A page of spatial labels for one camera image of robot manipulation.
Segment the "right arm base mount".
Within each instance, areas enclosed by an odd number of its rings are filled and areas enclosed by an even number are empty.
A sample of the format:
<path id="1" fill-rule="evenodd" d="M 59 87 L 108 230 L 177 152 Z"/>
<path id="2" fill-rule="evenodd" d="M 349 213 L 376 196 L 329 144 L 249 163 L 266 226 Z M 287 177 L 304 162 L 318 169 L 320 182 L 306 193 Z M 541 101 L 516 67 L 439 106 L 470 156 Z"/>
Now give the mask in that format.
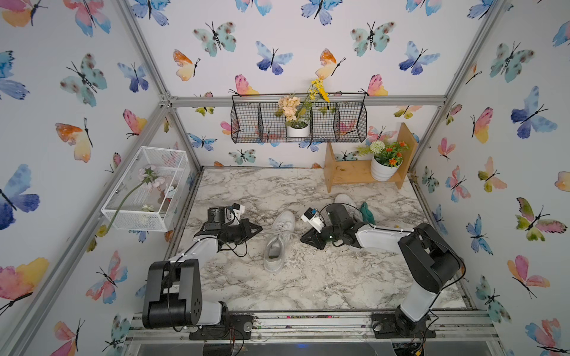
<path id="1" fill-rule="evenodd" d="M 400 308 L 371 315 L 371 329 L 376 339 L 435 338 L 436 332 L 428 329 L 430 322 L 428 314 L 413 321 Z"/>

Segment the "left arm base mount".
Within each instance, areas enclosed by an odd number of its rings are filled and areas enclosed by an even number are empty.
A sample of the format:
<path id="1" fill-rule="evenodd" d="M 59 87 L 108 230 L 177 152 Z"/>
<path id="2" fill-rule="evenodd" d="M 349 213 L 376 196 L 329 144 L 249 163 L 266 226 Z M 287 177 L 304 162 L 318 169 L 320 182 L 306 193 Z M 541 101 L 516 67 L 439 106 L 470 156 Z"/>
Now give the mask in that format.
<path id="1" fill-rule="evenodd" d="M 189 333 L 190 341 L 248 341 L 253 330 L 254 317 L 230 311 L 222 304 L 221 321 L 215 325 L 199 326 Z"/>

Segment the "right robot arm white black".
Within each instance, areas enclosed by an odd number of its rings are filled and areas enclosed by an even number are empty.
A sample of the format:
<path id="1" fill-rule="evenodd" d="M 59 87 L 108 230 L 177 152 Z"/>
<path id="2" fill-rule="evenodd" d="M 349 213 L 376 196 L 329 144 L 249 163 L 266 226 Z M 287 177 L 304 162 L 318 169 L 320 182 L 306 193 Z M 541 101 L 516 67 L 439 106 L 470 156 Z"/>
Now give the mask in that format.
<path id="1" fill-rule="evenodd" d="M 441 291 L 463 267 L 461 257 L 427 223 L 411 230 L 380 228 L 349 215 L 348 204 L 333 203 L 321 211 L 307 209 L 301 219 L 311 225 L 301 242 L 322 250 L 340 241 L 354 249 L 383 250 L 403 256 L 414 279 L 396 315 L 417 324 L 428 315 Z"/>

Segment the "white sneaker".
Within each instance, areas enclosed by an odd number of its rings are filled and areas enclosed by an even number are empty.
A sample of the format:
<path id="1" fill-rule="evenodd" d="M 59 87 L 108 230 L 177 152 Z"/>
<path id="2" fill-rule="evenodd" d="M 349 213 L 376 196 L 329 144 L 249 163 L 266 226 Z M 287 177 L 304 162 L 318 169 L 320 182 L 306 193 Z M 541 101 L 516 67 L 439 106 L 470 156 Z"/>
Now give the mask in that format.
<path id="1" fill-rule="evenodd" d="M 356 206 L 354 200 L 347 194 L 338 194 L 334 200 L 335 204 L 339 204 L 347 210 L 347 213 L 358 222 L 362 222 L 362 212 Z"/>
<path id="2" fill-rule="evenodd" d="M 268 234 L 264 249 L 264 268 L 270 273 L 279 272 L 286 257 L 286 248 L 295 236 L 295 216 L 291 211 L 283 211 L 277 216 Z"/>

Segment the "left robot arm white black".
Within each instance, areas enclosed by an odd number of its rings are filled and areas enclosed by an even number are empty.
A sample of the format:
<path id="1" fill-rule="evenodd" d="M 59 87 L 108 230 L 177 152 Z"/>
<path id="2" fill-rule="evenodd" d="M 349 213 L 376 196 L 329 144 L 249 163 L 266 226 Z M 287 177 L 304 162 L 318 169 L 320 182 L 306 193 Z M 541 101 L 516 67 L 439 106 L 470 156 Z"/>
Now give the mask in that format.
<path id="1" fill-rule="evenodd" d="M 217 253 L 234 252 L 232 246 L 245 244 L 263 231 L 243 218 L 244 212 L 245 207 L 237 203 L 208 209 L 207 221 L 187 250 L 151 264 L 142 312 L 145 328 L 229 327 L 227 305 L 203 299 L 200 270 Z"/>

